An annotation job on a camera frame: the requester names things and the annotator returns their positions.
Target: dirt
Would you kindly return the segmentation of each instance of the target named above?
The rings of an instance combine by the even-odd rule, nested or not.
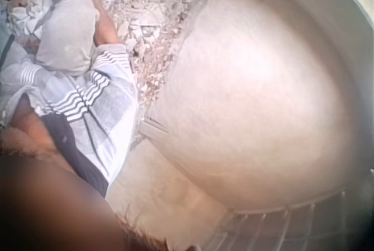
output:
[[[10,15],[12,8],[9,7],[27,7],[27,4],[30,4],[28,0],[9,1]],[[33,4],[39,3],[46,11],[48,7],[44,8],[44,1],[34,1]],[[194,20],[205,2],[206,0],[104,0],[105,8],[127,47],[136,76],[139,94],[138,123],[147,117],[147,110],[157,100],[160,88],[167,80],[167,71],[177,60],[183,41],[192,30]],[[40,34],[41,30],[36,27],[33,32],[27,32],[22,27],[27,22],[14,22],[16,21],[18,23],[13,28],[17,28],[17,41],[28,53],[36,54],[40,42],[37,32]],[[142,138],[137,131],[133,145]]]

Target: hair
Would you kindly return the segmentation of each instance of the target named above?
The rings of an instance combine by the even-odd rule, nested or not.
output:
[[[124,249],[131,251],[171,251],[166,240],[159,240],[148,236],[143,231],[131,226],[127,218],[116,214],[122,230]]]

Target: gray cloth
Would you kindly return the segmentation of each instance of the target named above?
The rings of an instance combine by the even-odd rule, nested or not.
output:
[[[0,126],[9,126],[19,99],[26,93],[40,117],[66,117],[77,149],[110,185],[122,168],[134,129],[134,75],[122,44],[101,45],[88,57],[95,12],[87,2],[89,12],[81,8],[77,15],[68,16],[72,14],[69,4],[60,3],[67,7],[53,13],[54,20],[61,23],[50,20],[43,28],[38,56],[44,66],[35,64],[19,46],[20,56],[14,55],[16,50],[7,56],[10,60],[0,73]],[[87,23],[82,16],[89,18]]]
[[[38,64],[71,76],[88,71],[98,17],[92,0],[60,1],[43,25]]]

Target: person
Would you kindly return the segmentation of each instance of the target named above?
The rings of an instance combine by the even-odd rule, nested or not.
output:
[[[102,0],[57,0],[36,57],[8,44],[0,193],[9,250],[170,250],[103,199],[129,150],[137,88]]]

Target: striped shirt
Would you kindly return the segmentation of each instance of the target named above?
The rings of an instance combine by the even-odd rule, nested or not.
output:
[[[103,196],[118,175],[137,112],[137,89],[126,48],[96,48],[91,69],[71,77],[23,59],[0,73],[0,121],[7,127],[26,93],[61,154]]]

